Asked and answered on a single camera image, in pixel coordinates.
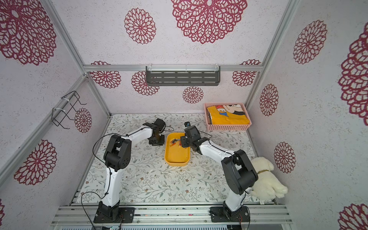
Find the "yellow plastic storage tray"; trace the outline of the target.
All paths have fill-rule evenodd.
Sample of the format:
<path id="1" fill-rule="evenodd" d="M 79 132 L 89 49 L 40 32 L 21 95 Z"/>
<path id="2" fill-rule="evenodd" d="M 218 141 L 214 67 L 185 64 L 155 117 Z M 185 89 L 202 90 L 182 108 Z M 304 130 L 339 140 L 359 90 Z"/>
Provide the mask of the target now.
<path id="1" fill-rule="evenodd" d="M 183 167 L 186 166 L 190 161 L 190 148 L 182 148 L 181 143 L 178 142 L 176 145 L 170 147 L 170 142 L 174 139 L 179 139 L 184 136 L 184 133 L 171 133 L 166 138 L 165 156 L 164 159 L 169 166 Z"/>

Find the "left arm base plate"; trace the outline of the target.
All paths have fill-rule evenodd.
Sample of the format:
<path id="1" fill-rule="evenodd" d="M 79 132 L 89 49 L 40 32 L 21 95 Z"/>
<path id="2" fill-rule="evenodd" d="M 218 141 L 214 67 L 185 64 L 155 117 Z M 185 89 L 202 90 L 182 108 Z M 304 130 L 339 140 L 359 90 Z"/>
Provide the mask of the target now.
<path id="1" fill-rule="evenodd" d="M 93 223 L 132 223 L 135 208 L 120 208 L 119 202 L 114 206 L 107 206 L 99 202 Z"/>

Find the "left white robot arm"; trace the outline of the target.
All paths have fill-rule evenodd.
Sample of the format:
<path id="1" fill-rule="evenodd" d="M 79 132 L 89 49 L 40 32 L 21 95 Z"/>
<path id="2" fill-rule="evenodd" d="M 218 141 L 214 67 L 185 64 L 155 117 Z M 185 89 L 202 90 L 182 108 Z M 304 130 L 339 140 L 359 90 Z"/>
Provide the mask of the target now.
<path id="1" fill-rule="evenodd" d="M 143 140 L 148 140 L 152 146 L 162 146 L 165 143 L 165 136 L 162 134 L 165 127 L 166 123 L 158 118 L 153 123 L 144 123 L 129 134 L 111 136 L 103 157 L 107 176 L 98 215 L 111 220 L 118 217 L 122 173 L 130 163 L 132 147 Z"/>

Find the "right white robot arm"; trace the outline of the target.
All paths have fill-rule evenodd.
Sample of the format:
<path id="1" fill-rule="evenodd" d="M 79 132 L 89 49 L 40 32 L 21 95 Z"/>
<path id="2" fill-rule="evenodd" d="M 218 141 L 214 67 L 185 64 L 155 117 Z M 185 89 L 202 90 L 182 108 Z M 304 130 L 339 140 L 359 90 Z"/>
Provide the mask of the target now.
<path id="1" fill-rule="evenodd" d="M 227 219 L 240 214 L 246 193 L 258 180 L 258 174 L 245 151 L 225 149 L 207 137 L 201 137 L 196 126 L 185 123 L 185 134 L 181 137 L 182 147 L 190 147 L 200 155 L 207 156 L 221 164 L 229 194 L 223 203 L 223 213 Z"/>

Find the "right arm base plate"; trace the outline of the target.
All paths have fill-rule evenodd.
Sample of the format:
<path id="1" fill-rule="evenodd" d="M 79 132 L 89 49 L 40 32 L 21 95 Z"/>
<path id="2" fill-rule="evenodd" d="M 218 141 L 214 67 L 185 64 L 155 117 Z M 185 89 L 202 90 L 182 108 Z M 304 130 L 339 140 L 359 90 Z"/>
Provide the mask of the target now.
<path id="1" fill-rule="evenodd" d="M 241 206 L 237 211 L 227 207 L 211 207 L 209 209 L 212 222 L 249 222 L 250 211 L 248 207 Z"/>

